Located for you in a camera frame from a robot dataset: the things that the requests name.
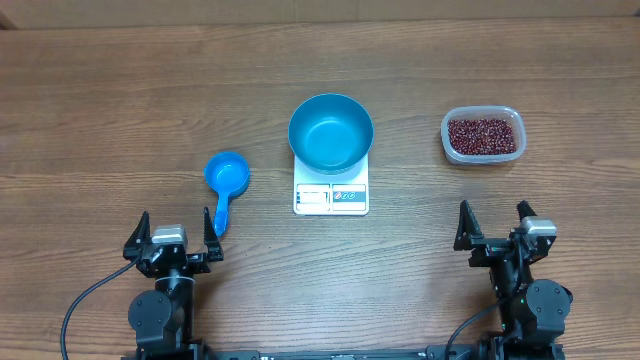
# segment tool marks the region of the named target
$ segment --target plastic container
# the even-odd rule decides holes
[[[449,121],[464,119],[477,120],[483,118],[504,119],[511,125],[516,145],[515,152],[501,155],[464,155],[453,149],[451,140],[449,139]],[[466,106],[455,108],[449,111],[444,119],[442,119],[440,134],[442,135],[442,145],[444,146],[447,160],[458,165],[497,164],[513,161],[519,158],[527,147],[527,135],[524,131],[522,117],[517,111],[506,106]]]

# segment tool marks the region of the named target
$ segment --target blue plastic bowl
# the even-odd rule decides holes
[[[373,122],[367,110],[348,96],[317,95],[293,113],[289,145],[311,169],[338,174],[367,155],[373,145]]]

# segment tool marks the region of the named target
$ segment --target white scale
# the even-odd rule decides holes
[[[298,215],[366,215],[369,212],[369,155],[336,175],[320,174],[295,156],[293,211]]]

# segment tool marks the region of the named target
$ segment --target blue measuring cup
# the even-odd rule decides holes
[[[204,168],[204,179],[211,190],[218,193],[218,207],[213,219],[217,236],[227,230],[229,202],[249,187],[249,164],[234,152],[222,152],[209,160]]]

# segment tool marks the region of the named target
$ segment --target adzuki bean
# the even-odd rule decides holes
[[[464,155],[500,155],[516,152],[511,125],[503,119],[449,121],[451,146]]]

